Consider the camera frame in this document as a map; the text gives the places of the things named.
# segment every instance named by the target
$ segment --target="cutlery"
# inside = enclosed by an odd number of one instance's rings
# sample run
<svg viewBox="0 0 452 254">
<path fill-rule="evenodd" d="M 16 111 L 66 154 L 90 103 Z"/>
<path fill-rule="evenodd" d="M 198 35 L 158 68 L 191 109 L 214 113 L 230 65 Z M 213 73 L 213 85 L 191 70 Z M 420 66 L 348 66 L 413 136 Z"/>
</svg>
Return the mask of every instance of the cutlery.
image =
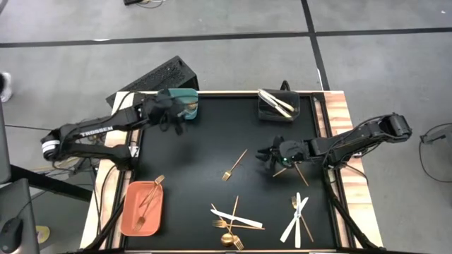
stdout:
<svg viewBox="0 0 452 254">
<path fill-rule="evenodd" d="M 140 231 L 141 227 L 143 227 L 144 223 L 146 222 L 146 212 L 148 211 L 148 208 L 151 204 L 151 202 L 153 201 L 154 195 L 157 192 L 157 188 L 158 186 L 162 183 L 162 181 L 165 179 L 165 177 L 163 175 L 159 176 L 156 178 L 155 182 L 155 187 L 152 188 L 152 190 L 150 191 L 150 193 L 144 198 L 143 202 L 148 198 L 148 196 L 150 195 L 150 199 L 146 205 L 146 208 L 144 209 L 143 215 L 141 215 L 138 218 L 138 221 L 135 224 L 135 227 L 133 228 L 134 231 Z"/>
<path fill-rule="evenodd" d="M 233 209 L 233 211 L 232 211 L 232 216 L 235 216 L 235 209 L 237 208 L 237 203 L 239 202 L 239 196 L 237 196 L 236 198 L 235 198 L 235 204 L 234 204 L 234 209 Z M 233 219 L 231 219 L 231 226 L 229 227 L 229 229 L 232 229 L 232 222 L 233 222 L 234 220 Z"/>
<path fill-rule="evenodd" d="M 213 204 L 211 204 L 211 205 L 212 205 L 213 209 L 215 209 L 214 211 L 216 211 L 217 208 L 215 208 L 215 206 L 214 206 Z M 243 249 L 244 249 L 244 246 L 243 246 L 243 243 L 242 243 L 242 241 L 240 240 L 240 238 L 239 238 L 238 236 L 233 235 L 230 228 L 226 227 L 226 229 L 229 231 L 229 235 L 230 235 L 230 236 L 226 236 L 226 234 L 224 234 L 224 235 L 221 237 L 222 244 L 226 246 L 226 243 L 227 243 L 226 240 L 227 240 L 227 238 L 232 237 L 233 244 L 235 245 L 235 247 L 237 247 L 238 250 L 243 250 Z"/>
<path fill-rule="evenodd" d="M 157 186 L 158 186 L 164 179 L 165 179 L 165 176 L 164 176 L 164 175 L 161 175 L 161 176 L 157 177 L 157 178 L 154 180 L 154 183 L 155 183 L 154 188 L 150 189 L 149 193 L 144 197 L 143 201 L 141 202 L 141 204 L 140 204 L 138 207 L 142 207 L 142 206 L 145 205 L 146 200 L 149 198 L 149 196 L 151 195 L 151 193 L 153 192 L 153 190 L 154 190 L 155 188 L 157 188 Z"/>
<path fill-rule="evenodd" d="M 278 110 L 285 118 L 287 119 L 292 119 L 292 116 L 290 116 L 290 114 L 285 111 L 284 109 L 282 109 L 280 107 L 280 105 L 278 105 L 278 103 L 273 100 L 271 97 L 269 97 L 266 93 L 264 92 L 259 92 L 258 96 L 264 101 L 267 102 L 270 106 L 272 106 L 272 108 L 275 108 L 276 110 Z"/>
<path fill-rule="evenodd" d="M 281 106 L 283 106 L 286 109 L 289 109 L 289 111 L 293 112 L 295 109 L 294 107 L 290 106 L 288 103 L 283 102 L 282 100 L 278 99 L 277 97 L 273 96 L 271 93 L 265 91 L 264 89 L 258 89 L 259 92 L 267 95 L 267 97 L 270 97 L 271 99 L 273 99 L 275 102 L 281 104 Z"/>
<path fill-rule="evenodd" d="M 276 172 L 276 174 L 274 174 L 273 177 L 277 176 L 278 174 L 283 173 L 286 170 L 287 170 L 287 168 L 281 169 L 280 171 Z"/>
<path fill-rule="evenodd" d="M 297 193 L 297 205 L 300 204 L 302 199 Z M 295 221 L 295 248 L 300 248 L 302 244 L 302 236 L 299 231 L 299 218 L 302 216 L 302 211 L 297 209 L 297 220 Z"/>
<path fill-rule="evenodd" d="M 218 227 L 218 228 L 222 228 L 225 229 L 226 227 L 231 228 L 231 226 L 233 227 L 237 227 L 237 228 L 242 228 L 242 229 L 257 229 L 257 230 L 265 230 L 264 228 L 256 228 L 254 226 L 241 226 L 241 225 L 233 225 L 233 224 L 228 224 L 225 221 L 212 221 L 212 226 L 214 227 Z"/>
<path fill-rule="evenodd" d="M 302 174 L 302 172 L 299 170 L 299 168 L 298 168 L 298 166 L 297 166 L 297 163 L 295 163 L 294 164 L 295 165 L 295 168 L 297 169 L 297 171 L 298 171 L 298 174 L 302 177 L 302 179 L 303 179 L 303 182 L 306 184 L 306 186 L 308 186 L 309 187 L 309 184 L 308 184 L 308 182 L 306 181 L 306 179 L 304 178 L 304 176 L 303 176 L 303 174 Z"/>
<path fill-rule="evenodd" d="M 239 221 L 239 222 L 245 223 L 245 224 L 247 224 L 247 225 L 249 225 L 249 226 L 254 226 L 254 227 L 262 228 L 262 223 L 260 223 L 260 222 L 255 222 L 255 221 L 252 221 L 252 220 L 250 220 L 250 219 L 244 219 L 244 218 L 241 218 L 241 217 L 232 216 L 232 215 L 226 214 L 226 213 L 224 213 L 224 212 L 219 212 L 219 211 L 214 210 L 214 209 L 211 209 L 210 211 L 211 211 L 213 214 L 216 214 L 216 215 L 218 215 L 218 216 L 220 216 L 220 217 L 224 217 L 224 218 L 226 218 L 226 219 L 233 219 L 233 220 L 237 220 L 237 221 Z"/>
<path fill-rule="evenodd" d="M 307 201 L 308 201 L 308 197 L 304 198 L 301 203 L 297 203 L 297 210 L 294 213 L 294 218 L 292 219 L 292 221 L 290 221 L 289 225 L 284 230 L 284 233 L 282 233 L 282 236 L 280 238 L 280 241 L 282 241 L 283 243 L 287 240 L 287 237 L 289 236 L 290 231 L 294 227 L 295 221 L 299 218 L 298 215 L 299 214 L 301 215 L 302 209 Z"/>
<path fill-rule="evenodd" d="M 292 206 L 295 209 L 297 209 L 297 197 L 292 197 Z M 311 235 L 311 232 L 310 232 L 310 230 L 308 228 L 308 225 L 306 224 L 306 221 L 304 220 L 303 214 L 302 214 L 301 218 L 302 218 L 302 222 L 303 222 L 304 228 L 306 229 L 306 232 L 308 232 L 309 239 L 311 239 L 311 242 L 313 243 L 314 239 L 312 238 L 312 235 Z"/>
<path fill-rule="evenodd" d="M 221 180 L 223 181 L 227 181 L 229 179 L 229 177 L 231 177 L 232 175 L 232 170 L 235 169 L 235 167 L 238 165 L 238 163 L 240 162 L 240 160 L 242 159 L 242 157 L 246 154 L 246 151 L 248 151 L 248 149 L 245 149 L 245 152 L 242 153 L 242 155 L 239 157 L 239 159 L 235 162 L 234 166 L 232 166 L 232 168 L 228 171 L 225 172 L 225 174 L 223 175 L 223 177 L 221 178 Z"/>
</svg>

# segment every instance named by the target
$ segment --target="black table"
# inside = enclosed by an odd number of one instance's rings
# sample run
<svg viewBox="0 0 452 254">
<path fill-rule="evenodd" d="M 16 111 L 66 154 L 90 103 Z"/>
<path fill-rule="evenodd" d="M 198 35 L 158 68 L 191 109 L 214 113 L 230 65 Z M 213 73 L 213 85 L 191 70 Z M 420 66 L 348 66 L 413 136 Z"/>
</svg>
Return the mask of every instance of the black table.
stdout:
<svg viewBox="0 0 452 254">
<path fill-rule="evenodd" d="M 227 250 L 220 237 L 227 232 L 211 226 L 218 219 L 210 212 L 213 203 L 219 211 L 232 213 L 240 196 L 236 215 L 262 222 L 265 231 L 233 229 L 247 250 L 295 248 L 295 229 L 285 243 L 279 238 L 293 217 L 290 198 L 296 192 L 309 197 L 303 210 L 315 241 L 302 226 L 303 249 L 335 248 L 333 216 L 323 190 L 323 173 L 313 164 L 301 166 L 309 187 L 294 170 L 272 178 L 254 155 L 268 147 L 275 135 L 286 139 L 310 139 L 319 133 L 312 94 L 300 95 L 301 110 L 294 123 L 260 121 L 257 96 L 201 95 L 198 116 L 187 132 L 162 133 L 158 127 L 145 129 L 136 181 L 152 181 L 160 174 L 166 179 L 160 230 L 150 237 L 126 237 L 130 250 Z M 222 175 L 245 149 L 229 181 Z"/>
</svg>

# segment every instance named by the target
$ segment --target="teal object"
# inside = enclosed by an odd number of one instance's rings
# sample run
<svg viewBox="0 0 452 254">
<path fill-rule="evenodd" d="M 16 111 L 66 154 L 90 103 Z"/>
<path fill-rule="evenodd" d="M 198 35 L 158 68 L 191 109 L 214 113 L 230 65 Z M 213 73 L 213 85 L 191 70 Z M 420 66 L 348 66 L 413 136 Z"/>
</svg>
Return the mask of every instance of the teal object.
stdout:
<svg viewBox="0 0 452 254">
<path fill-rule="evenodd" d="M 186 120 L 195 119 L 198 114 L 198 92 L 193 88 L 169 88 L 169 94 L 186 105 Z"/>
</svg>

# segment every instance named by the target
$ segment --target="white sneaker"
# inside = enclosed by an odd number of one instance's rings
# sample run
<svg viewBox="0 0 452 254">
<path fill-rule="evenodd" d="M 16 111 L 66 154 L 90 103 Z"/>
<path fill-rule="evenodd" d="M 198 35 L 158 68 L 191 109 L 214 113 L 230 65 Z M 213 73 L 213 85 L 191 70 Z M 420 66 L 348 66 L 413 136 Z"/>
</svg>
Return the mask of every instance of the white sneaker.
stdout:
<svg viewBox="0 0 452 254">
<path fill-rule="evenodd" d="M 5 82 L 3 92 L 0 94 L 1 102 L 7 102 L 13 96 L 13 90 L 11 89 L 13 79 L 9 73 L 0 73 L 0 78 L 3 78 Z"/>
</svg>

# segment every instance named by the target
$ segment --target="orange plate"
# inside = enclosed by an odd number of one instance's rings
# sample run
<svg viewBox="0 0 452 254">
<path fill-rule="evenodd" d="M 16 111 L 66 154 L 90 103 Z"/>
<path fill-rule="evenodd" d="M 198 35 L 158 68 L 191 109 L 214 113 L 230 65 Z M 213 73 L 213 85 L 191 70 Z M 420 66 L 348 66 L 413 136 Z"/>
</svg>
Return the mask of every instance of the orange plate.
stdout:
<svg viewBox="0 0 452 254">
<path fill-rule="evenodd" d="M 124 211 L 122 214 L 121 232 L 125 236 L 152 236 L 160 227 L 162 217 L 163 187 L 160 184 L 155 191 L 154 198 L 149 205 L 144 216 L 146 221 L 139 231 L 133 228 L 138 218 L 143 215 L 146 205 L 138 208 L 147 196 L 149 191 L 155 187 L 153 181 L 136 181 L 129 185 L 124 201 Z"/>
</svg>

